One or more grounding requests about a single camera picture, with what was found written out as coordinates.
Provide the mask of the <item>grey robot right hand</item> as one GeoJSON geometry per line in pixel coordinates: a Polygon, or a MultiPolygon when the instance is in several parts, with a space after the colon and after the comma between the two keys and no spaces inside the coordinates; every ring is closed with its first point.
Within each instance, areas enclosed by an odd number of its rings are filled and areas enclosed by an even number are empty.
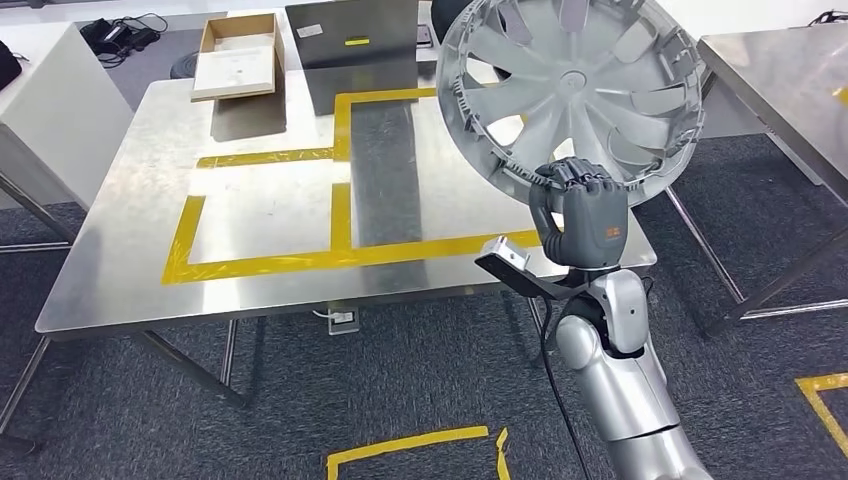
{"type": "Polygon", "coordinates": [[[619,266],[628,235],[628,193],[601,165],[569,157],[541,165],[528,206],[545,256],[581,270],[619,266]]]}

